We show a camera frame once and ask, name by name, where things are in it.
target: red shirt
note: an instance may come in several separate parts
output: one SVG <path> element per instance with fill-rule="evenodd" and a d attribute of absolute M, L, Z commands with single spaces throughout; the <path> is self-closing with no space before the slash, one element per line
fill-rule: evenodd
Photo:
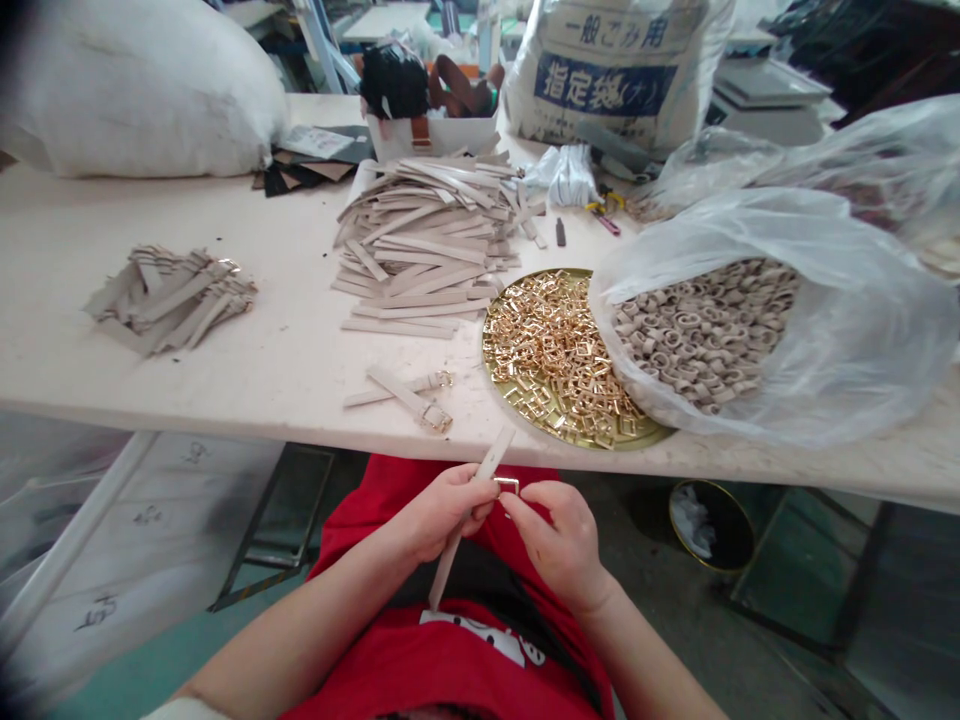
<path fill-rule="evenodd" d="M 360 488 L 324 525 L 320 560 L 308 580 L 389 520 L 449 463 L 371 456 Z M 559 479 L 556 471 L 501 466 L 520 480 Z M 540 613 L 598 688 L 603 717 L 614 717 L 610 681 L 576 621 L 543 584 L 516 526 L 497 503 L 474 542 L 496 553 L 523 580 Z M 513 720 L 597 720 L 574 675 L 480 605 L 457 599 L 388 608 L 344 654 L 312 698 L 286 720 L 370 720 L 452 703 Z"/>

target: finger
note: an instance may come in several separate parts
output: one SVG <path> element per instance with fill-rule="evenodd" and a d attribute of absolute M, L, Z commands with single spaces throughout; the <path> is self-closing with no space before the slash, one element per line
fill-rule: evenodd
<path fill-rule="evenodd" d="M 556 480 L 531 483 L 520 491 L 520 496 L 527 502 L 547 508 L 554 526 L 561 532 L 579 527 L 584 520 L 584 513 L 590 512 L 583 496 L 575 488 Z"/>
<path fill-rule="evenodd" d="M 479 505 L 473 509 L 471 516 L 474 520 L 484 520 L 493 511 L 493 503 L 488 502 L 485 505 Z"/>
<path fill-rule="evenodd" d="M 437 476 L 437 480 L 443 478 L 444 482 L 450 485 L 466 485 L 477 474 L 480 469 L 478 463 L 467 463 L 466 465 L 457 465 L 447 468 Z"/>
<path fill-rule="evenodd" d="M 544 520 L 537 511 L 527 505 L 519 496 L 513 493 L 503 493 L 500 504 L 510 515 L 513 524 L 520 531 L 524 545 L 528 550 L 547 548 L 557 540 L 557 531 Z"/>
<path fill-rule="evenodd" d="M 462 537 L 470 537 L 475 535 L 480 528 L 483 527 L 483 522 L 486 520 L 475 520 L 473 517 L 467 518 L 467 521 L 463 524 L 463 530 L 460 531 Z"/>
<path fill-rule="evenodd" d="M 493 480 L 474 480 L 453 490 L 461 512 L 471 512 L 478 505 L 492 503 L 500 494 L 500 486 Z"/>

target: gold metal tray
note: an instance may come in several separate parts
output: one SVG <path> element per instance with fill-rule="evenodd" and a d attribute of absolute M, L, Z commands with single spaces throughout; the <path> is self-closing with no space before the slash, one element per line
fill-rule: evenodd
<path fill-rule="evenodd" d="M 497 392 L 531 425 L 577 447 L 594 450 L 640 450 L 670 437 L 675 432 L 673 428 L 660 425 L 647 417 L 629 399 L 618 406 L 619 412 L 616 413 L 615 422 L 607 425 L 605 431 L 599 433 L 596 432 L 596 426 L 590 427 L 591 423 L 579 416 L 570 407 L 568 398 L 562 396 L 556 390 L 555 385 L 547 379 L 542 371 L 538 371 L 533 376 L 521 374 L 510 377 L 509 380 L 498 381 L 497 376 L 502 377 L 503 373 L 498 373 L 500 368 L 498 368 L 494 357 L 491 331 L 500 314 L 504 312 L 504 304 L 509 302 L 512 296 L 511 292 L 517 292 L 516 290 L 511 291 L 511 288 L 519 288 L 524 281 L 530 278 L 540 279 L 543 276 L 550 277 L 551 275 L 559 282 L 565 282 L 569 285 L 582 284 L 583 289 L 586 290 L 593 273 L 590 270 L 579 268 L 561 268 L 531 273 L 504 288 L 503 292 L 487 309 L 487 317 L 484 320 L 481 336 L 481 356 L 487 374 L 490 376 Z M 606 348 L 599 336 L 596 342 L 599 343 L 599 349 L 596 352 L 606 357 Z"/>

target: pliers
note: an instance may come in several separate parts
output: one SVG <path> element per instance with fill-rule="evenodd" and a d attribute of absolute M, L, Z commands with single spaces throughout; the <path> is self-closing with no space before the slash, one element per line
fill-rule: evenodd
<path fill-rule="evenodd" d="M 623 196 L 615 193 L 612 187 L 604 185 L 603 183 L 600 184 L 597 190 L 600 193 L 600 197 L 603 198 L 603 202 L 590 203 L 585 209 L 593 213 L 593 216 L 597 218 L 600 224 L 607 228 L 611 234 L 619 236 L 620 227 L 607 216 L 613 215 L 618 209 L 623 210 L 626 205 Z"/>

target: workbench surface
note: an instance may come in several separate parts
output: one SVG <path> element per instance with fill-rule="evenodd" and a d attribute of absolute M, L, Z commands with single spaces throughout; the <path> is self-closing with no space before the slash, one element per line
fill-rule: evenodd
<path fill-rule="evenodd" d="M 294 122 L 361 123 L 359 98 L 290 96 Z M 501 130 L 514 163 L 542 145 Z M 389 453 L 479 461 L 500 427 L 519 432 L 505 462 L 567 469 L 833 487 L 960 512 L 960 372 L 924 413 L 880 437 L 820 452 L 733 437 L 677 433 L 639 452 L 565 445 L 508 411 L 480 365 L 480 321 L 453 340 L 344 332 L 357 298 L 330 290 L 336 216 L 350 182 L 266 199 L 250 177 L 60 180 L 23 165 L 0 173 L 0 409 L 128 429 L 254 436 Z M 582 210 L 560 211 L 568 246 L 552 241 L 556 214 L 536 218 L 551 238 L 525 238 L 510 281 L 550 267 L 595 267 L 625 240 Z M 618 220 L 630 237 L 630 222 Z M 193 350 L 143 360 L 99 332 L 80 308 L 134 245 L 206 247 L 251 273 L 253 312 Z M 446 437 L 421 429 L 397 402 L 343 410 L 371 389 L 380 362 L 404 378 L 446 369 L 438 400 Z"/>
<path fill-rule="evenodd" d="M 373 5 L 343 33 L 344 42 L 375 43 L 394 30 L 403 32 L 430 14 L 430 3 L 393 2 Z"/>

